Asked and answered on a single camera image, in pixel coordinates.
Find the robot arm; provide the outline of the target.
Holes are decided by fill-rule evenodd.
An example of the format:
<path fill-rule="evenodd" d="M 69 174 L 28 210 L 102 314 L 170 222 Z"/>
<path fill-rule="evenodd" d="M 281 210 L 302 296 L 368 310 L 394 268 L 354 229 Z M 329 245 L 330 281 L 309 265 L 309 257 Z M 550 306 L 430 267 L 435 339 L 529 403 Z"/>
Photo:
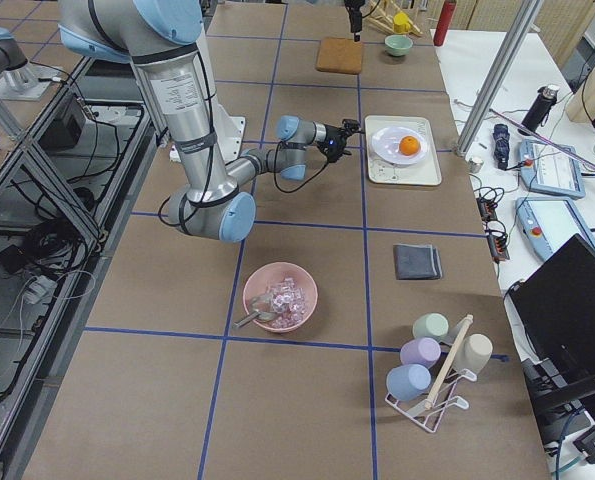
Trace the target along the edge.
<path fill-rule="evenodd" d="M 314 145 L 328 163 L 346 155 L 348 138 L 360 132 L 352 119 L 334 127 L 284 115 L 278 145 L 253 149 L 226 162 L 217 130 L 216 91 L 197 1 L 62 1 L 62 43 L 71 51 L 130 64 L 150 115 L 161 115 L 188 182 L 167 203 L 164 223 L 197 237 L 234 243 L 253 227 L 256 204 L 243 185 L 266 173 L 302 181 L 306 150 Z"/>

